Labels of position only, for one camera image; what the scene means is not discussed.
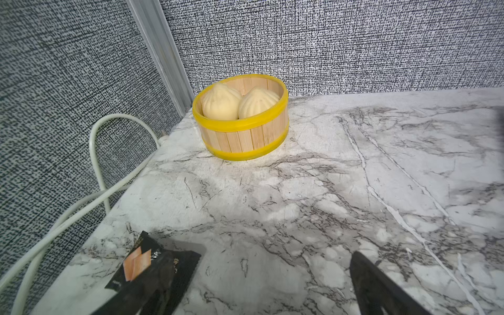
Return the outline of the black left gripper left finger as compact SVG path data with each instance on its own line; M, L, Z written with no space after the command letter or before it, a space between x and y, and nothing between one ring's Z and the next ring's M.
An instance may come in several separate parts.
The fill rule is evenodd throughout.
M164 252L93 314L136 314L153 294L170 290L174 274L173 256Z

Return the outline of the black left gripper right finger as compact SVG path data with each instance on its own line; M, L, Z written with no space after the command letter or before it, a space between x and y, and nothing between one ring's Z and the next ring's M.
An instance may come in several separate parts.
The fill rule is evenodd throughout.
M352 254L350 277L361 314L429 314L359 251Z

